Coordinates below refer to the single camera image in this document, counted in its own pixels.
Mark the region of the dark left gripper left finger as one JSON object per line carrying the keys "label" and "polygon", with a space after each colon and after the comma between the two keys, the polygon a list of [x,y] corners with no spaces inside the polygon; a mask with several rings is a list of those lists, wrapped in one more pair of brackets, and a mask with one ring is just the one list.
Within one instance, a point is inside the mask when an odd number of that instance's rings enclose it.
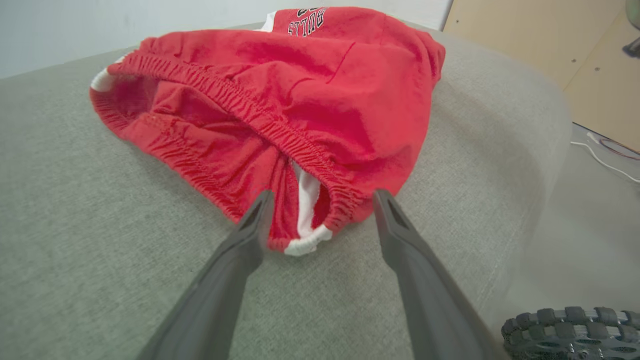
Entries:
{"label": "dark left gripper left finger", "polygon": [[265,257],[274,194],[254,200],[148,340],[140,360],[226,360],[246,283]]}

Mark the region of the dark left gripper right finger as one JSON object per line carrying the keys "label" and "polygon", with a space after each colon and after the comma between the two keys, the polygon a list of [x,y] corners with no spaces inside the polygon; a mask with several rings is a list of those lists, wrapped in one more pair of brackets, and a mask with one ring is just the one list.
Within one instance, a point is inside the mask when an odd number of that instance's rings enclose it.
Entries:
{"label": "dark left gripper right finger", "polygon": [[382,257],[397,276],[416,360],[503,360],[470,301],[392,194],[374,193]]}

